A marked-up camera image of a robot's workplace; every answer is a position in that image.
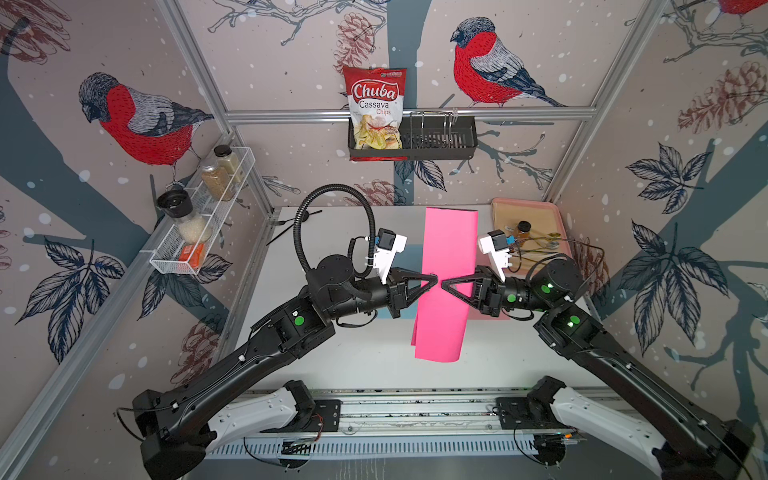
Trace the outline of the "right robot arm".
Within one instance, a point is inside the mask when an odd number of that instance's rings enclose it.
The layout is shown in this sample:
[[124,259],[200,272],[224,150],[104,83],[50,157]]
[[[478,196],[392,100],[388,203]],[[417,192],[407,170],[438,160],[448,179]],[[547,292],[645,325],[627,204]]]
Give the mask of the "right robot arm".
[[533,327],[548,347],[600,379],[638,414],[593,403],[546,378],[535,390],[544,394],[558,422],[613,446],[662,479],[736,479],[746,473],[754,433],[738,420],[725,421],[698,407],[635,359],[577,305],[581,284],[577,264],[557,254],[524,279],[502,279],[479,266],[441,287],[488,316],[541,311]]

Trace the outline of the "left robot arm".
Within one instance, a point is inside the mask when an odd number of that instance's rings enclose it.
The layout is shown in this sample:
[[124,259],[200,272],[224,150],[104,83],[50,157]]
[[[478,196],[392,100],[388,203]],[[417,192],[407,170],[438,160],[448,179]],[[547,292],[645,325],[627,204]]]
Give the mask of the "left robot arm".
[[335,333],[345,316],[389,309],[392,315],[434,287],[435,275],[402,268],[386,279],[355,276],[352,262],[331,255],[306,274],[306,285],[252,328],[247,340],[199,377],[166,392],[146,390],[132,410],[140,451],[152,479],[179,479],[223,438],[210,421],[250,387],[304,357]]

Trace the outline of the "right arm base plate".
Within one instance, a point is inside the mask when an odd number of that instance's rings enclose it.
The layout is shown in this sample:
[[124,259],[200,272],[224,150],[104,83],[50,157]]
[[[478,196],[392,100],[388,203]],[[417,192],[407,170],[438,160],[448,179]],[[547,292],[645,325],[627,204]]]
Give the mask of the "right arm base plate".
[[497,397],[494,412],[503,430],[573,431],[556,419],[549,404],[527,397]]

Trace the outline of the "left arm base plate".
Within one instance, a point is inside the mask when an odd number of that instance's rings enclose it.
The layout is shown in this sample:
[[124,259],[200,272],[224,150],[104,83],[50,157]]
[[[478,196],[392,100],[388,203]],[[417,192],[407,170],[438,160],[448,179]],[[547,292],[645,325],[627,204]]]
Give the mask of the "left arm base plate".
[[290,432],[325,433],[337,432],[341,419],[342,402],[338,399],[315,400],[311,412],[301,407],[287,426]]

